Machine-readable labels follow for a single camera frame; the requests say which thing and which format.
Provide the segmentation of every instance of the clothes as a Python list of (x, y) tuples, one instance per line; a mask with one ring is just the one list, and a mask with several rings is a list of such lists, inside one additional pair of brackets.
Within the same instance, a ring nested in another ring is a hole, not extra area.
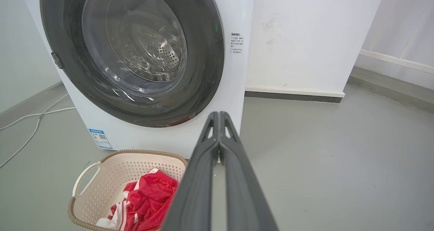
[(158, 169), (126, 185), (124, 200), (111, 207), (108, 218), (96, 223), (123, 231), (153, 231), (160, 228), (178, 188), (178, 182)]

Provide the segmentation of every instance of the front-load washing machine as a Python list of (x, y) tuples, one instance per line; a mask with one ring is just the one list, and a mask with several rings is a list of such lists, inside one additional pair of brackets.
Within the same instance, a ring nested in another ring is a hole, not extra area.
[(189, 158), (210, 112), (240, 130), (254, 0), (26, 0), (90, 137)]

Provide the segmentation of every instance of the white cable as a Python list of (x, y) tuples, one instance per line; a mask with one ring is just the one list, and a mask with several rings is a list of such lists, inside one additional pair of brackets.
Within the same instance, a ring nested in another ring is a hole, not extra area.
[(39, 128), (39, 122), (41, 121), (41, 119), (42, 119), (42, 117), (45, 115), (45, 114), (50, 114), (50, 113), (54, 113), (54, 112), (60, 112), (60, 111), (66, 111), (66, 110), (70, 110), (70, 109), (74, 109), (74, 108), (66, 108), (66, 109), (60, 109), (60, 110), (55, 110), (55, 111), (52, 111), (52, 112), (47, 112), (48, 110), (50, 110), (51, 109), (51, 107), (53, 107), (57, 102), (59, 102), (61, 99), (63, 99), (63, 98), (65, 98), (66, 96), (67, 96), (68, 94), (66, 94), (66, 95), (64, 95), (64, 96), (62, 96), (62, 98), (60, 98), (60, 99), (58, 99), (56, 102), (54, 102), (52, 105), (50, 105), (47, 109), (45, 109), (44, 110), (44, 112), (42, 112), (42, 113), (40, 113), (40, 114), (33, 114), (33, 115), (27, 115), (27, 116), (24, 116), (24, 117), (22, 117), (22, 118), (20, 118), (20, 119), (18, 119), (18, 120), (16, 120), (15, 122), (13, 122), (13, 123), (11, 123), (11, 124), (9, 124), (8, 126), (6, 126), (6, 127), (4, 127), (4, 128), (1, 128), (0, 129), (0, 131), (1, 130), (3, 130), (3, 129), (5, 129), (5, 128), (7, 128), (7, 127), (10, 127), (10, 126), (12, 126), (13, 124), (15, 124), (15, 123), (17, 123), (17, 122), (19, 122), (19, 121), (21, 121), (21, 120), (23, 120), (23, 119), (25, 119), (25, 118), (28, 118), (28, 117), (33, 117), (33, 116), (39, 116), (39, 118), (38, 118), (38, 121), (37, 121), (37, 123), (36, 123), (36, 128), (35, 128), (35, 130), (34, 130), (34, 132), (32, 133), (32, 135), (30, 136), (30, 138), (23, 144), (23, 146), (21, 146), (13, 155), (11, 155), (11, 157), (9, 157), (7, 160), (5, 160), (5, 162), (3, 162), (1, 165), (0, 165), (0, 169), (2, 168), (2, 166), (4, 166), (9, 160), (11, 160), (16, 154), (18, 154), (25, 146), (26, 146), (26, 144), (33, 138), (33, 136), (35, 135), (35, 133), (36, 133), (36, 131), (37, 131), (37, 129)]

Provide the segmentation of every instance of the beige plastic basket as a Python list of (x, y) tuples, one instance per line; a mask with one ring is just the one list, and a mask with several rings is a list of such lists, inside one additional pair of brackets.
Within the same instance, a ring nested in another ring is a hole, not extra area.
[[(83, 191), (78, 193), (81, 181), (95, 167), (98, 167), (96, 174)], [(95, 224), (101, 217), (111, 215), (110, 207), (124, 199), (122, 192), (127, 183), (136, 181), (154, 168), (180, 182), (186, 160), (165, 152), (124, 150), (114, 152), (88, 166), (74, 185), (68, 216), (81, 227), (95, 231), (113, 231)]]

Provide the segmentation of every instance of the washing machine door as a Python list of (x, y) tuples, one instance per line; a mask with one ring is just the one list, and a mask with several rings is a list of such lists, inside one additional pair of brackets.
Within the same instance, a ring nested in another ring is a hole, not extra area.
[(41, 16), (57, 65), (124, 121), (183, 123), (220, 83), (224, 41), (213, 0), (41, 0)]

